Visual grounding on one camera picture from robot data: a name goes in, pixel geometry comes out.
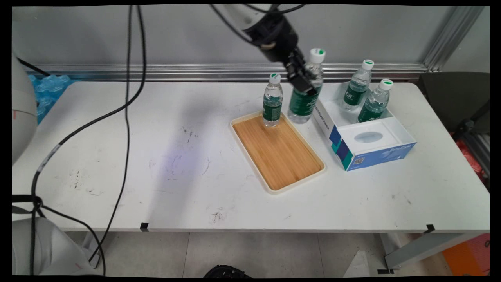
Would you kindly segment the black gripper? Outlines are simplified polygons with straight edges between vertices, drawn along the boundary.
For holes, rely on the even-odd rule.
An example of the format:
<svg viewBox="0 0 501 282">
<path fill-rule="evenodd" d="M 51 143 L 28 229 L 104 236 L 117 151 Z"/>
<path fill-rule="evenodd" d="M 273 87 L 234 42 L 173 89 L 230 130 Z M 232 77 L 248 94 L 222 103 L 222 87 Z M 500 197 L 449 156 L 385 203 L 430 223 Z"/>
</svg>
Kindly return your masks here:
<svg viewBox="0 0 501 282">
<path fill-rule="evenodd" d="M 298 35 L 285 16 L 264 16 L 245 29 L 270 62 L 286 63 L 287 79 L 299 92 L 308 96 L 318 94 L 313 86 L 314 74 L 299 47 Z"/>
</svg>

